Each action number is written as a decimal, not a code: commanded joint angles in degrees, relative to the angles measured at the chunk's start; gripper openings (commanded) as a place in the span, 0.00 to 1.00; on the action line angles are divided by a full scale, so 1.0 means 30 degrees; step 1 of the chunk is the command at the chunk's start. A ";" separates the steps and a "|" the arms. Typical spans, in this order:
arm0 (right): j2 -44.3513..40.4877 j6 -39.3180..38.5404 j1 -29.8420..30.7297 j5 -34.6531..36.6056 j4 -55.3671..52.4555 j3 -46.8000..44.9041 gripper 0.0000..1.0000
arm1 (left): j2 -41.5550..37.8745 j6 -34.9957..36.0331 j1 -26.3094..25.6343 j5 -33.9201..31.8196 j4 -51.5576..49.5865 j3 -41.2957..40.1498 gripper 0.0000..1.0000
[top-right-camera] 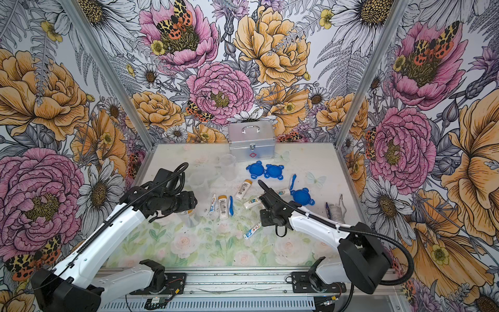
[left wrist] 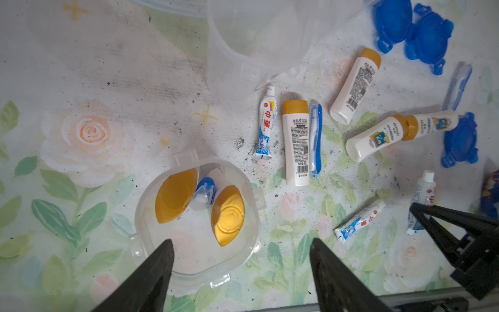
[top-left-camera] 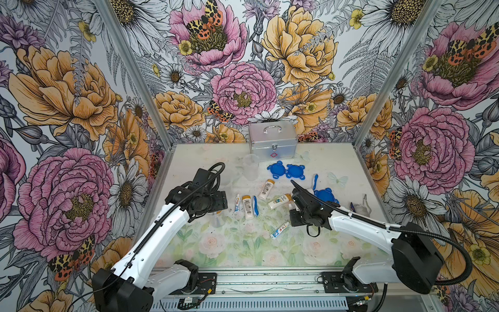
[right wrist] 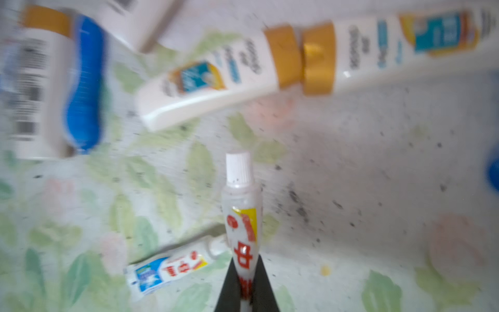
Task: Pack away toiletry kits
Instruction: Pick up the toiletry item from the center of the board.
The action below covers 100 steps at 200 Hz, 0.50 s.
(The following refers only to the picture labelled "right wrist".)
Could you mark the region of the blue lid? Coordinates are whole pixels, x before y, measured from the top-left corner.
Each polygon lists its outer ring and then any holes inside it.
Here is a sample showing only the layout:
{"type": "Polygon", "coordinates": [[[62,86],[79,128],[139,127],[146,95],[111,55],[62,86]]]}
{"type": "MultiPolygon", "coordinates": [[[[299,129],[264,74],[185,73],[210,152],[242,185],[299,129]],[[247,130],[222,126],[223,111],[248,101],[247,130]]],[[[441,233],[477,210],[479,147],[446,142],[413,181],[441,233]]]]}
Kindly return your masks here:
{"type": "Polygon", "coordinates": [[[491,151],[487,158],[485,175],[490,186],[496,191],[499,191],[499,172],[498,172],[498,148],[491,151]]]}

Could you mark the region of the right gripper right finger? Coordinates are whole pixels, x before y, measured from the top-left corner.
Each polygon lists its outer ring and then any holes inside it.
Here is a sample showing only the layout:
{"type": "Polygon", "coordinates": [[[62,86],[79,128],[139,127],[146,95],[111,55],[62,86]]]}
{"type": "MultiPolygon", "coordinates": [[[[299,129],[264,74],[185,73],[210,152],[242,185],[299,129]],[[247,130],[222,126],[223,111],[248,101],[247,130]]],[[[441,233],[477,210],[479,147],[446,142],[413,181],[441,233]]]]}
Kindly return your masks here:
{"type": "Polygon", "coordinates": [[[261,256],[258,258],[253,280],[252,312],[280,312],[261,256]]]}

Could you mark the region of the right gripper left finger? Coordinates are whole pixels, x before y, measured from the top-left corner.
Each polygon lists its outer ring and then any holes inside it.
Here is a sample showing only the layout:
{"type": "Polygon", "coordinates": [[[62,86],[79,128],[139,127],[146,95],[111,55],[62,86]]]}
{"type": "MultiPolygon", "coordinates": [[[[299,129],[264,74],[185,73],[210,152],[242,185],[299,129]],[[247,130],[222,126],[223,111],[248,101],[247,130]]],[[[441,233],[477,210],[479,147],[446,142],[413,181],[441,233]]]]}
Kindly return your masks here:
{"type": "Polygon", "coordinates": [[[231,260],[227,269],[218,301],[214,312],[239,312],[240,311],[240,282],[234,260],[231,260]]]}

